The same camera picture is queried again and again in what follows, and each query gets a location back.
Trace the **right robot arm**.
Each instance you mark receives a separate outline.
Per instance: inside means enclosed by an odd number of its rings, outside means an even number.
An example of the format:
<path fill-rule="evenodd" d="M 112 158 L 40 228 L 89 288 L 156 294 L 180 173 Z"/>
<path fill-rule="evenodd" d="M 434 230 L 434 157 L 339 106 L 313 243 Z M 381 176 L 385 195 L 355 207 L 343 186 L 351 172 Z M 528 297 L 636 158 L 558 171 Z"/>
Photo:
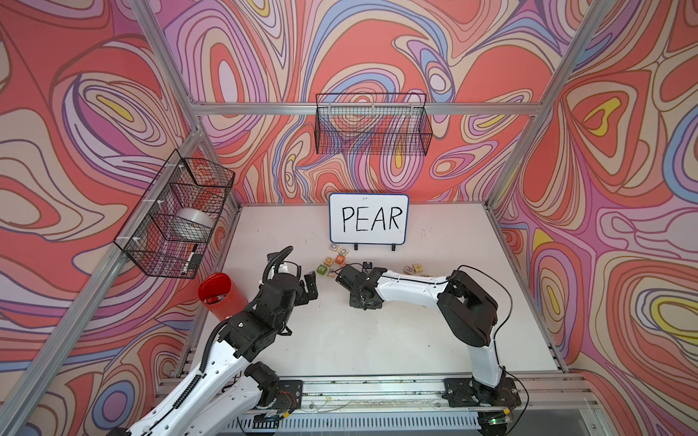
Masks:
<path fill-rule="evenodd" d="M 384 303 L 412 303 L 442 314 L 454 337 L 464 343 L 472 363 L 468 379 L 445 380 L 443 398 L 451 407 L 500 407 L 522 404 L 516 381 L 501 365 L 496 350 L 498 303 L 469 274 L 459 269 L 447 276 L 414 277 L 383 267 L 346 265 L 336 282 L 350 292 L 350 306 L 378 310 Z"/>

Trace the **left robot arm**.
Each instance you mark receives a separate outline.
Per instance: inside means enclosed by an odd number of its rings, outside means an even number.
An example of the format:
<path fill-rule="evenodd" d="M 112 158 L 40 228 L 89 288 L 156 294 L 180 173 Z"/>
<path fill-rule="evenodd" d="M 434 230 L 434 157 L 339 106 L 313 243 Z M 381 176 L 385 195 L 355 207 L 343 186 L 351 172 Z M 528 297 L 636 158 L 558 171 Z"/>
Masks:
<path fill-rule="evenodd" d="M 269 254 L 259 291 L 238 314 L 214 327 L 199 366 L 151 412 L 112 435 L 215 435 L 229 421 L 254 409 L 285 419 L 298 408 L 302 386 L 284 385 L 258 355 L 277 337 L 291 335 L 298 305 L 318 296 L 316 275 L 289 262 L 294 248 Z"/>

